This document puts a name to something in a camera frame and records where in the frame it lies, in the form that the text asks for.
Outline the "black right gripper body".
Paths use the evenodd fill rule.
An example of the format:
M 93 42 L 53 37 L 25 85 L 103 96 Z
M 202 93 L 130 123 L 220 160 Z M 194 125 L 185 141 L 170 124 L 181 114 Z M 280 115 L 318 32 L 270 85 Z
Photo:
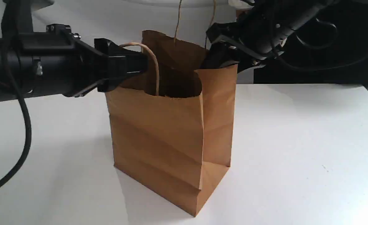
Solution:
M 282 25 L 270 34 L 272 18 L 287 19 L 286 0 L 230 0 L 238 15 L 234 22 L 214 23 L 206 32 L 211 45 L 226 42 L 236 48 L 238 71 L 263 67 L 264 61 L 273 57 L 270 41 L 280 48 L 286 36 Z

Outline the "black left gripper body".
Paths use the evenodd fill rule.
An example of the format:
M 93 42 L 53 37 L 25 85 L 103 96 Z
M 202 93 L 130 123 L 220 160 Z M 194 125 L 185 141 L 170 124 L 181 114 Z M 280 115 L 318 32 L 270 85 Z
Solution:
M 97 38 L 95 46 L 81 41 L 69 25 L 62 25 L 69 49 L 63 56 L 63 92 L 66 97 L 82 97 L 94 89 L 105 93 L 122 82 L 121 48 L 111 40 Z

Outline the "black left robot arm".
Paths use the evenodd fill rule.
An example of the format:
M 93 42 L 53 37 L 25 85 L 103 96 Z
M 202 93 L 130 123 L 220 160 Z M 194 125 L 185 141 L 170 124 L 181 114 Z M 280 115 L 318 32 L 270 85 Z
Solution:
M 33 30 L 32 12 L 53 0 L 4 0 L 0 38 L 0 102 L 50 95 L 106 93 L 148 70 L 148 57 L 106 38 L 90 46 L 65 24 Z

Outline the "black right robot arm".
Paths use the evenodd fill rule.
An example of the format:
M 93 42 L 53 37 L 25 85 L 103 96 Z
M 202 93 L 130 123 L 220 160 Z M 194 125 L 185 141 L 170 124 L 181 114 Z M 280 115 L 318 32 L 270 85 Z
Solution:
M 281 43 L 312 20 L 331 0 L 257 0 L 234 22 L 214 23 L 206 36 L 211 43 L 201 69 L 238 65 L 238 72 L 282 60 Z

